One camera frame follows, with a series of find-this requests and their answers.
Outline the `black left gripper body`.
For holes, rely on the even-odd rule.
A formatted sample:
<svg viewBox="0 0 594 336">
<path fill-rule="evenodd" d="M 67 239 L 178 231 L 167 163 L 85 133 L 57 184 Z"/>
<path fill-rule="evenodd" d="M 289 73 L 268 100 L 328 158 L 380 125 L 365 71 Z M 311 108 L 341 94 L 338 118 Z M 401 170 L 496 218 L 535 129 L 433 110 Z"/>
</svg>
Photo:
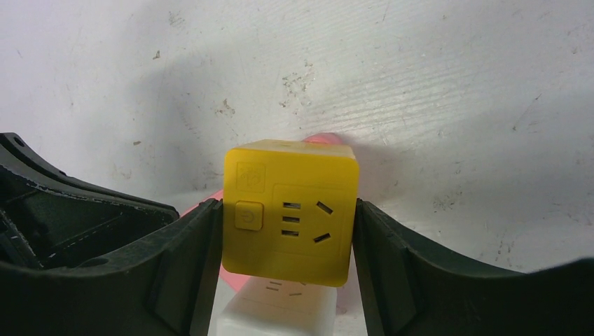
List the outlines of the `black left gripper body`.
<svg viewBox="0 0 594 336">
<path fill-rule="evenodd" d="M 179 218 L 173 206 L 67 176 L 16 133 L 1 134 L 1 261 L 76 267 Z"/>
</svg>

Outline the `yellow cube socket plug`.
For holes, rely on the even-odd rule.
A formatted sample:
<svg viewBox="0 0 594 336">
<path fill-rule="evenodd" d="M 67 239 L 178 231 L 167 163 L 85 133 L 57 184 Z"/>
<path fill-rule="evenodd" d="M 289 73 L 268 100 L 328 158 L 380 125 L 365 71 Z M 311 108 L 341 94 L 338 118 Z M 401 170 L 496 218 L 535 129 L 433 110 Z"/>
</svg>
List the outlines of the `yellow cube socket plug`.
<svg viewBox="0 0 594 336">
<path fill-rule="evenodd" d="M 226 153 L 221 264 L 339 287 L 348 278 L 359 164 L 344 144 L 260 140 Z"/>
</svg>

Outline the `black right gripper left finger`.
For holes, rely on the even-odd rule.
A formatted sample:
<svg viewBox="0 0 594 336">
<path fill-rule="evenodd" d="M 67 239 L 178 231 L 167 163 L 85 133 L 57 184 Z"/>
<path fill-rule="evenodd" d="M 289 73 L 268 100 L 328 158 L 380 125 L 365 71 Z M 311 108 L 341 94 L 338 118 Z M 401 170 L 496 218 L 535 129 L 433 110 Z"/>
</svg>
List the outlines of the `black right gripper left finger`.
<svg viewBox="0 0 594 336">
<path fill-rule="evenodd" d="M 206 335 L 222 252 L 220 201 L 75 268 L 1 264 L 2 335 Z"/>
</svg>

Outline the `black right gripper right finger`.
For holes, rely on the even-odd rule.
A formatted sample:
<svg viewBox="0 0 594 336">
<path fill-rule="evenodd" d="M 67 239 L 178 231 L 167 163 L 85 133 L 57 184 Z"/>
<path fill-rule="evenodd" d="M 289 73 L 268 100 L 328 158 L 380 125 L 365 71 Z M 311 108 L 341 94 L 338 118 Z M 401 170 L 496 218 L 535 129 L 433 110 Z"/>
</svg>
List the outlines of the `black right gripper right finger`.
<svg viewBox="0 0 594 336">
<path fill-rule="evenodd" d="M 593 260 L 533 273 L 466 257 L 357 202 L 354 258 L 369 335 L 592 335 Z"/>
</svg>

